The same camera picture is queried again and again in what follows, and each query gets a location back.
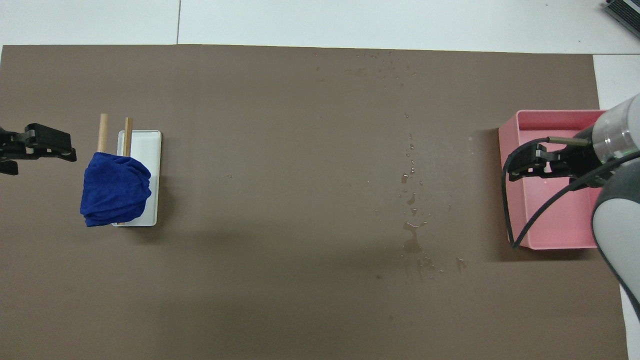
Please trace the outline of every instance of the wooden stick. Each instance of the wooden stick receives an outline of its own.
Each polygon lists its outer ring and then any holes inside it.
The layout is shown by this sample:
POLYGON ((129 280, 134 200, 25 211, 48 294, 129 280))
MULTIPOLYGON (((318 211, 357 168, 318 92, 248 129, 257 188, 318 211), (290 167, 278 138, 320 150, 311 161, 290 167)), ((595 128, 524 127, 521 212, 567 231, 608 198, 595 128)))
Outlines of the wooden stick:
POLYGON ((124 118, 124 149, 122 156, 131 156, 131 133, 133 132, 133 119, 124 118))
POLYGON ((98 131, 98 152, 107 152, 107 128, 109 125, 109 115, 100 114, 100 130, 98 131))

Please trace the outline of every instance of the white tray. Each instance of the white tray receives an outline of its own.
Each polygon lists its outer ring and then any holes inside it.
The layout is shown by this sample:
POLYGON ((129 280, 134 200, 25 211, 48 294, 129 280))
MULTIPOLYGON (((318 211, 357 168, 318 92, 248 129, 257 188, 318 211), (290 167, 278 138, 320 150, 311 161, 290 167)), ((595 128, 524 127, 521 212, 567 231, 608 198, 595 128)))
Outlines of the white tray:
MULTIPOLYGON (((118 155, 124 152, 124 131, 118 133, 118 155)), ((122 225, 113 226, 153 226, 158 215, 158 188, 160 185, 160 149, 162 146, 162 133, 158 130, 134 130, 131 134, 131 157, 140 161, 149 169, 151 178, 149 188, 151 196, 147 199, 145 211, 140 217, 122 225)))

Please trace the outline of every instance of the cable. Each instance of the cable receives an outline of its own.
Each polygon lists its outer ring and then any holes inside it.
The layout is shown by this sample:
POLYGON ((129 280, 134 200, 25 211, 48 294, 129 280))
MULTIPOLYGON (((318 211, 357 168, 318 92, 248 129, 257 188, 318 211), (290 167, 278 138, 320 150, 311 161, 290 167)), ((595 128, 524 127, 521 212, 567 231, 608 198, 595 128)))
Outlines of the cable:
MULTIPOLYGON (((527 143, 519 146, 516 150, 519 150, 521 147, 530 146, 532 143, 546 142, 545 140, 546 140, 545 138, 531 140, 530 142, 527 142, 527 143)), ((607 171, 611 171, 613 168, 616 168, 616 167, 620 166, 623 163, 626 163, 626 162, 631 161, 633 159, 640 158, 640 151, 634 152, 632 154, 623 156, 622 158, 611 160, 608 163, 603 164, 602 166, 599 166, 599 167, 589 171, 588 173, 584 174, 583 176, 580 176, 576 180, 570 182, 569 185, 565 186, 560 191, 558 191, 554 196, 552 196, 551 198, 549 198, 549 200, 547 200, 544 204, 542 204, 542 206, 540 206, 540 208, 538 210, 536 210, 536 212, 533 214, 533 216, 524 225, 524 227, 522 228, 522 231, 520 231, 520 234, 518 235, 518 238, 516 240, 514 240, 513 239, 513 230, 511 228, 511 218, 509 217, 509 205, 507 203, 506 175, 507 175, 507 168, 508 168, 509 164, 511 163, 511 160, 513 159, 513 156, 515 156, 516 153, 517 152, 512 152, 507 157, 507 160, 504 162, 504 167, 502 169, 502 203, 504 205, 504 218, 505 218, 505 220, 507 222, 507 233, 509 235, 509 243, 511 244, 511 247, 514 248, 514 249, 517 248, 518 246, 520 246, 520 243, 524 239, 524 236, 527 234, 527 231, 529 230, 529 228, 531 228, 533 223, 540 217, 540 215, 542 215, 542 213, 545 212, 545 210, 547 210, 549 208, 549 206, 551 206, 557 199, 560 199, 560 197, 562 197, 564 194, 566 194, 566 193, 568 193, 570 191, 574 191, 574 190, 580 188, 582 185, 586 184, 587 182, 589 182, 590 180, 592 180, 596 176, 599 176, 599 175, 601 175, 601 174, 603 174, 603 173, 605 173, 607 171)))

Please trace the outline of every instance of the blue cloth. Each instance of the blue cloth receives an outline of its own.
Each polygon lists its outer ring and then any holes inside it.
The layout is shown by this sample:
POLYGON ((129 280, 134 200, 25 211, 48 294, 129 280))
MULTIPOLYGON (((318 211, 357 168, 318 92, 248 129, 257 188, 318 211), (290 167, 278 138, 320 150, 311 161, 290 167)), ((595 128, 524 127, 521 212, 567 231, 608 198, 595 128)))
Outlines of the blue cloth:
POLYGON ((80 214, 88 227, 131 221, 151 196, 151 173, 127 156, 96 152, 84 171, 80 214))

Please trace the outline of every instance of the white floor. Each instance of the white floor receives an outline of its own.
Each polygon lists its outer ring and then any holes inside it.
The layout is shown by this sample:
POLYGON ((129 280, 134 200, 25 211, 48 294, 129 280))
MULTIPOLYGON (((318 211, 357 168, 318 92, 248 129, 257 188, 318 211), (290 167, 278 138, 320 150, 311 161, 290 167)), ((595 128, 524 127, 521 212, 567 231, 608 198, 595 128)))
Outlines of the white floor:
MULTIPOLYGON (((604 0, 0 0, 2 45, 235 44, 594 54, 600 107, 640 92, 604 0)), ((640 323, 623 294, 630 359, 640 323)))

